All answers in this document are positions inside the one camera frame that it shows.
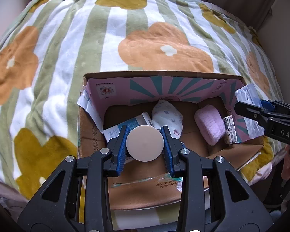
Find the white diaper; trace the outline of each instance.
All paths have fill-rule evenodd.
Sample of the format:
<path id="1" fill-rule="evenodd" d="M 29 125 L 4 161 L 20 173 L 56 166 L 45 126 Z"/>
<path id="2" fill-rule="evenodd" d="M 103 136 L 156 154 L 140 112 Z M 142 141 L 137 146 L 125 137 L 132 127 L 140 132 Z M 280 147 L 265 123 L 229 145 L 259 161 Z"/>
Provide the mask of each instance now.
<path id="1" fill-rule="evenodd" d="M 183 116 L 168 101 L 159 100 L 152 110 L 152 124 L 156 129 L 167 125 L 173 138 L 180 138 L 183 130 Z"/>

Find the small white box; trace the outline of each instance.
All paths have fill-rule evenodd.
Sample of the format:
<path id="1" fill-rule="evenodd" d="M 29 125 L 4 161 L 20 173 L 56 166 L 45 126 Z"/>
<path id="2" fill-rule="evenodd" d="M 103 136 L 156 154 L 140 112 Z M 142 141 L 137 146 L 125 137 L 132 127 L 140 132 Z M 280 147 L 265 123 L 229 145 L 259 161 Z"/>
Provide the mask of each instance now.
<path id="1" fill-rule="evenodd" d="M 122 122 L 118 125 L 112 126 L 106 130 L 103 130 L 103 134 L 104 134 L 104 137 L 105 137 L 107 143 L 109 142 L 109 140 L 111 138 L 117 138 L 119 136 L 120 129 L 123 125 L 127 125 L 130 128 L 130 131 L 139 125 L 151 125 L 151 126 L 153 126 L 152 120 L 150 119 L 149 114 L 142 113 L 141 115 L 138 115 L 134 118 L 131 118 L 125 122 Z"/>

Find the pink fabric pouch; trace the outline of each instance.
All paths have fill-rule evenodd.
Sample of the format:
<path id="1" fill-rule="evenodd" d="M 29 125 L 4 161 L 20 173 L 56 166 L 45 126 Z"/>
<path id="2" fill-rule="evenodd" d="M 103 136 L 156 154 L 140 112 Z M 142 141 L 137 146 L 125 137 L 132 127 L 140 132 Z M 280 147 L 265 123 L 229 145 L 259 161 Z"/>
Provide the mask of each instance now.
<path id="1" fill-rule="evenodd" d="M 220 113 L 211 104 L 197 110 L 194 120 L 203 138 L 211 146 L 214 146 L 225 134 L 225 126 Z"/>

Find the white round lid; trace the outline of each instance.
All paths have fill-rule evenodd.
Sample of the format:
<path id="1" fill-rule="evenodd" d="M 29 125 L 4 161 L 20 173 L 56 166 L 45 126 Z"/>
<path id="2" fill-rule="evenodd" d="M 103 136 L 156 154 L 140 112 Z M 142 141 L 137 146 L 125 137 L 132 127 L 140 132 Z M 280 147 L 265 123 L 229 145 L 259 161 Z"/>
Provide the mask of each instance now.
<path id="1" fill-rule="evenodd" d="M 161 154 L 164 141 L 159 130 L 150 125 L 140 125 L 129 133 L 126 145 L 134 159 L 145 162 Z"/>

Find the brown cardboard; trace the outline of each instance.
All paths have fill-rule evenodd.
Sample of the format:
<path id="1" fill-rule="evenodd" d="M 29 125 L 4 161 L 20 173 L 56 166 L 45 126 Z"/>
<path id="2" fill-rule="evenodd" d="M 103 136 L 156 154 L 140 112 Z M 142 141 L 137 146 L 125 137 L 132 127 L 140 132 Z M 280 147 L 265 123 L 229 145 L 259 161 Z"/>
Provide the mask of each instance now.
<path id="1" fill-rule="evenodd" d="M 240 76 L 182 71 L 119 71 L 86 74 L 83 84 L 87 84 L 89 78 L 111 78 L 111 77 L 138 77 L 138 76 L 181 76 L 200 77 L 207 79 L 240 79 Z M 238 169 L 246 163 L 262 147 L 262 139 L 254 139 L 246 144 L 235 144 L 228 146 L 221 139 L 215 146 L 208 145 L 203 139 L 195 121 L 194 114 L 207 104 L 216 107 L 221 117 L 227 116 L 226 109 L 220 98 L 204 100 L 198 104 L 190 102 L 171 101 L 176 109 L 183 115 L 183 131 L 180 140 L 185 145 L 198 153 L 200 156 L 214 158 L 218 155 L 224 156 L 231 165 Z M 107 109 L 104 116 L 103 128 L 109 128 L 118 123 L 133 118 L 142 112 L 148 112 L 150 117 L 156 102 L 138 104 L 134 106 L 114 105 Z M 105 147 L 104 136 L 96 128 L 91 117 L 80 107 L 80 157 L 90 156 L 98 149 Z M 149 208 L 180 200 L 181 192 L 177 184 L 165 182 L 161 176 L 167 172 L 163 156 L 150 162 L 132 161 L 125 164 L 124 171 L 118 178 L 109 178 L 109 199 L 111 209 L 140 209 Z M 113 184 L 122 183 L 119 187 Z M 203 180 L 204 188 L 208 187 L 207 179 Z"/>

